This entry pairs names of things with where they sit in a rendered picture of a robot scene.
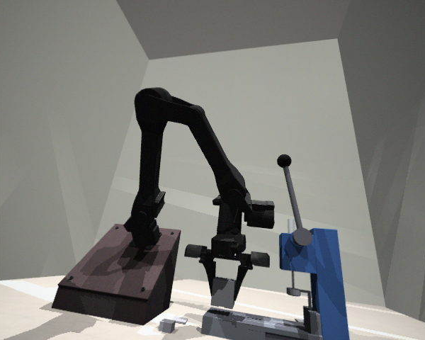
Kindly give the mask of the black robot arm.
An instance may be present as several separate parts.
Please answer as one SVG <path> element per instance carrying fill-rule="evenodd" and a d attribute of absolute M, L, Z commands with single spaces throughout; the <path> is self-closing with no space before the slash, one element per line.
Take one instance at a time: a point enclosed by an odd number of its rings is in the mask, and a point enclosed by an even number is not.
<path fill-rule="evenodd" d="M 132 234 L 130 247 L 151 250 L 160 236 L 158 214 L 163 208 L 165 191 L 159 189 L 159 170 L 164 128 L 168 121 L 187 125 L 207 159 L 219 196 L 212 200 L 219 205 L 218 222 L 273 229 L 273 201 L 251 200 L 244 177 L 227 158 L 202 107 L 171 96 L 161 87 L 145 88 L 136 93 L 135 114 L 142 132 L 139 191 L 132 205 L 131 216 L 123 227 Z M 228 258 L 246 249 L 246 236 L 218 234 L 211 239 L 211 254 Z"/>

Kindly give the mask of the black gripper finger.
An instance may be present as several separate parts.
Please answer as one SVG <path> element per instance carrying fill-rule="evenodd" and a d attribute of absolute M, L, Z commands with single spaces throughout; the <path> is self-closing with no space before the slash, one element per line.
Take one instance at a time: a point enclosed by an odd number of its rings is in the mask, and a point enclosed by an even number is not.
<path fill-rule="evenodd" d="M 203 264 L 208 276 L 208 282 L 210 287 L 210 294 L 212 296 L 212 289 L 213 289 L 213 279 L 215 278 L 215 271 L 216 271 L 216 261 L 199 261 L 199 263 Z"/>
<path fill-rule="evenodd" d="M 248 270 L 253 270 L 253 267 L 247 267 L 247 266 L 238 266 L 238 273 L 237 273 L 237 281 L 234 289 L 234 300 L 236 301 L 239 290 L 242 285 L 242 281 L 244 280 L 245 275 L 247 274 Z"/>

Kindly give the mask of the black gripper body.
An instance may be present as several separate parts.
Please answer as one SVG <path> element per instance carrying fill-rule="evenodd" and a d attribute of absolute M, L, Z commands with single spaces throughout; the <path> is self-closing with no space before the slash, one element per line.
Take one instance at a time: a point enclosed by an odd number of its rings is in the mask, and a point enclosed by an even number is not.
<path fill-rule="evenodd" d="M 217 235 L 218 234 L 233 235 L 234 232 L 238 233 L 238 230 L 240 231 L 240 234 L 241 234 L 241 230 L 242 230 L 241 225 L 228 223 L 228 222 L 219 222 L 217 224 Z M 214 258 L 227 259 L 227 260 L 233 260 L 233 261 L 240 261 L 241 266 L 252 267 L 252 265 L 254 265 L 254 266 L 270 268 L 270 256 L 267 253 L 261 253 L 261 252 L 255 252 L 255 251 L 252 251 L 251 254 L 236 253 L 236 256 L 232 258 L 228 258 L 221 255 L 217 255 L 217 256 L 212 255 L 211 249 L 207 249 L 206 246 L 189 244 L 185 249 L 184 256 L 191 257 L 191 258 L 200 258 L 200 261 L 209 261 L 209 262 L 213 261 Z"/>

